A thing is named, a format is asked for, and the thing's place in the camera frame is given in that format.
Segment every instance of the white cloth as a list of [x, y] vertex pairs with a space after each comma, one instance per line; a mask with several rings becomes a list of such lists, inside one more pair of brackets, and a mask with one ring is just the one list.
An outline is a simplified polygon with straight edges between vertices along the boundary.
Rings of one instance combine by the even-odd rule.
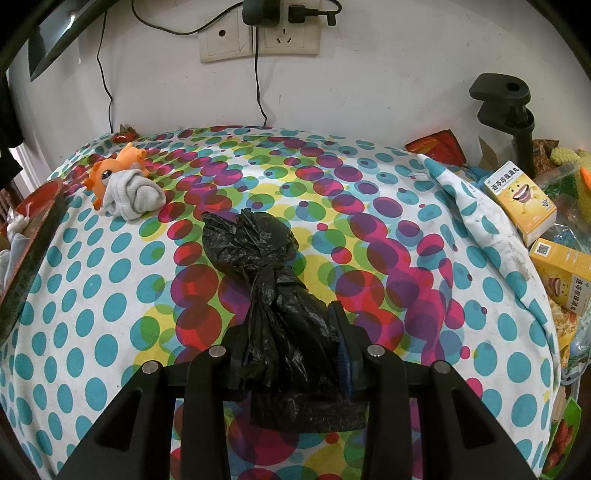
[[166, 203], [162, 189], [147, 179], [141, 170], [123, 170], [111, 175], [107, 185], [103, 207], [113, 216], [121, 216], [128, 222], [145, 212], [161, 209]]

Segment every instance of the yellow box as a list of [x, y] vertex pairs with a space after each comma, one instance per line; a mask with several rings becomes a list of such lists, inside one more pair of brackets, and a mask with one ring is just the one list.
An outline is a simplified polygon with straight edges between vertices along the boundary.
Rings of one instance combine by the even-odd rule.
[[540, 238], [530, 258], [548, 295], [582, 315], [591, 298], [591, 255]]
[[505, 163], [484, 185], [517, 227], [526, 247], [554, 225], [556, 206], [513, 162]]

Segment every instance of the qr code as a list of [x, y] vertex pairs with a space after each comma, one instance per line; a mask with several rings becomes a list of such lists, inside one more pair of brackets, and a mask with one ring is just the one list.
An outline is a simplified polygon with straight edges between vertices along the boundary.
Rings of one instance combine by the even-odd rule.
[[551, 246], [540, 242], [538, 243], [538, 247], [535, 249], [535, 253], [537, 253], [538, 255], [542, 255], [542, 257], [547, 257], [550, 253], [550, 248]]

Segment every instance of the black cable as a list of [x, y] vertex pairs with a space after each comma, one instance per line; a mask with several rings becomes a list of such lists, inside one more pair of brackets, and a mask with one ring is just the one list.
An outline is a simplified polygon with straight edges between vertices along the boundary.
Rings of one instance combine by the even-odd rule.
[[263, 110], [261, 105], [261, 86], [259, 85], [258, 81], [258, 50], [259, 50], [259, 28], [256, 28], [256, 39], [255, 39], [255, 78], [256, 78], [256, 101], [259, 104], [259, 108], [261, 109], [262, 116], [265, 117], [265, 123], [262, 124], [263, 127], [267, 126], [267, 114]]
[[237, 4], [234, 4], [231, 7], [226, 8], [222, 13], [220, 13], [218, 16], [216, 16], [215, 18], [213, 18], [212, 20], [210, 20], [209, 22], [207, 22], [205, 25], [203, 25], [202, 27], [199, 27], [196, 30], [193, 30], [191, 32], [177, 32], [175, 30], [170, 30], [169, 28], [166, 28], [166, 27], [159, 27], [158, 25], [154, 25], [154, 24], [152, 24], [150, 22], [146, 22], [146, 20], [144, 20], [143, 18], [141, 18], [138, 15], [138, 13], [136, 12], [136, 10], [135, 10], [135, 0], [131, 0], [131, 11], [134, 13], [135, 18], [137, 18], [140, 22], [142, 22], [144, 25], [147, 25], [148, 27], [155, 28], [156, 30], [162, 30], [163, 32], [171, 33], [172, 35], [178, 35], [180, 37], [185, 37], [187, 35], [194, 35], [195, 33], [199, 33], [201, 31], [205, 30], [206, 28], [210, 27], [215, 22], [217, 22], [224, 15], [226, 15], [228, 12], [231, 12], [235, 8], [238, 8], [239, 6], [241, 6], [242, 3], [243, 2], [238, 2]]
[[111, 133], [115, 133], [113, 131], [113, 120], [111, 119], [111, 107], [113, 107], [113, 96], [111, 95], [111, 92], [107, 88], [107, 83], [105, 81], [105, 72], [103, 71], [103, 65], [100, 62], [100, 57], [99, 57], [100, 48], [103, 46], [103, 39], [105, 38], [105, 27], [107, 25], [107, 13], [108, 13], [108, 10], [105, 12], [105, 16], [103, 17], [103, 30], [100, 33], [100, 43], [99, 43], [99, 49], [96, 52], [96, 61], [99, 63], [100, 76], [103, 79], [103, 87], [105, 88], [105, 92], [107, 93], [107, 95], [109, 95], [109, 99], [111, 100], [109, 102], [109, 128], [111, 129]]

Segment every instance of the polka dot bedsheet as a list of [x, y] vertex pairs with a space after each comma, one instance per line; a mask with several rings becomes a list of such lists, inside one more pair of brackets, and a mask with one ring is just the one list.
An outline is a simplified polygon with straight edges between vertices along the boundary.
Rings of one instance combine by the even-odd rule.
[[[556, 331], [527, 250], [485, 195], [423, 155], [343, 137], [213, 127], [135, 145], [168, 203], [127, 223], [95, 212], [80, 182], [122, 146], [106, 135], [72, 155], [52, 175], [69, 182], [69, 209], [0, 347], [0, 403], [43, 479], [143, 362], [188, 361], [243, 321], [249, 294], [210, 265], [201, 215], [245, 207], [290, 226], [299, 277], [323, 301], [340, 300], [373, 342], [404, 360], [454, 365], [541, 470]], [[233, 478], [360, 476], [363, 432], [271, 432], [249, 424], [246, 405], [224, 412]], [[173, 479], [181, 415], [179, 401]]]

